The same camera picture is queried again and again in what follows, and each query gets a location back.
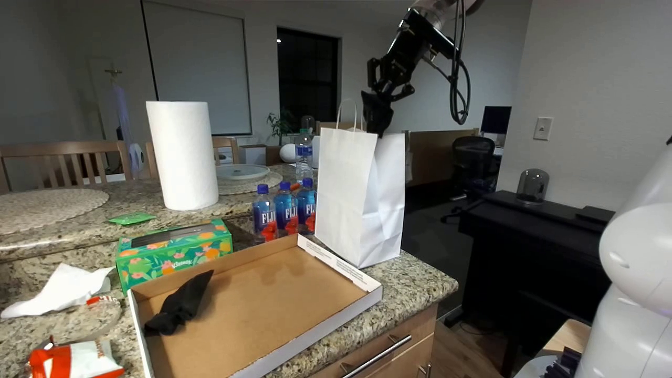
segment crumpled paper towel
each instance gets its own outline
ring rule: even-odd
[[[106,288],[110,270],[111,267],[90,274],[61,263],[39,297],[6,307],[0,317],[43,316],[72,305],[85,305]]]

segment cardboard box lid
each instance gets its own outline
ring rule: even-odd
[[[266,374],[383,299],[372,278],[305,238],[283,238],[132,288],[137,331],[169,295],[210,269],[193,321],[172,336],[138,334],[156,376]]]

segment black cloth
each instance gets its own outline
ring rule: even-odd
[[[174,334],[179,326],[198,316],[199,302],[206,295],[212,270],[199,274],[186,281],[174,295],[171,295],[161,310],[145,324],[145,336]]]

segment water bottle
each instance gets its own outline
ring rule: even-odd
[[[269,184],[256,184],[256,200],[253,201],[255,214],[255,233],[264,242],[275,239],[277,223],[275,223],[275,204],[269,195]]]
[[[297,180],[315,178],[313,171],[313,134],[301,134],[297,143]]]
[[[298,224],[303,235],[315,233],[315,208],[317,208],[317,193],[313,178],[301,180],[301,191],[297,195],[298,201]]]
[[[279,191],[275,195],[275,214],[279,235],[298,233],[297,197],[290,191],[290,180],[279,183]]]

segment window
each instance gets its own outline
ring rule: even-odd
[[[279,108],[297,119],[337,119],[339,38],[277,29]]]

